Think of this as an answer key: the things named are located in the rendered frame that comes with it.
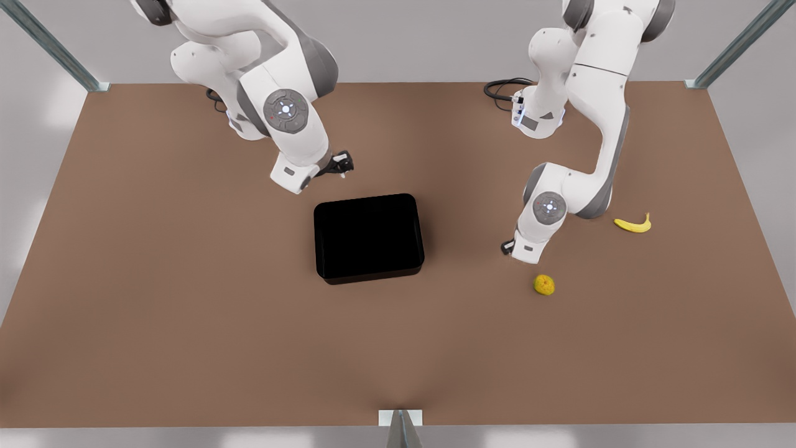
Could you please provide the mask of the black rectangular tray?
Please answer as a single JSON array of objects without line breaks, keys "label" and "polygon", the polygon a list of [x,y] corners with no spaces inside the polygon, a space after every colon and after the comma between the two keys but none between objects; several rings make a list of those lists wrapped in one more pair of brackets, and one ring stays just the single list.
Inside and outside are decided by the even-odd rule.
[{"label": "black rectangular tray", "polygon": [[316,272],[327,284],[407,277],[425,253],[415,197],[322,202],[313,210]]}]

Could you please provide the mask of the yellow banana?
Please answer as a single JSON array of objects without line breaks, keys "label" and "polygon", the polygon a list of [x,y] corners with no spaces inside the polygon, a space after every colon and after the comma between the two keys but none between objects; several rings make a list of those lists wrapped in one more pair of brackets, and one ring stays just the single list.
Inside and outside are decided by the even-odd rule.
[{"label": "yellow banana", "polygon": [[614,219],[614,224],[620,229],[631,232],[631,233],[645,233],[651,229],[651,220],[649,219],[649,212],[645,214],[644,222],[637,223],[637,222],[628,222],[622,219]]}]

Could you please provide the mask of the silver frame post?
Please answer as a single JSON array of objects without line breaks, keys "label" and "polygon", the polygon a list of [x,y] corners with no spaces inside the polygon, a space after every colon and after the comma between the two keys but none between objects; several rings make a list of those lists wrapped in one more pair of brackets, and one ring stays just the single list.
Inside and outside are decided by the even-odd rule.
[{"label": "silver frame post", "polygon": [[699,76],[684,81],[685,87],[708,89],[795,4],[796,0],[770,0]]},{"label": "silver frame post", "polygon": [[0,0],[2,9],[29,37],[89,93],[106,93],[111,84],[100,82],[41,23],[20,0]]},{"label": "silver frame post", "polygon": [[387,426],[386,448],[423,448],[416,426],[423,425],[422,410],[380,410],[378,426]]}]

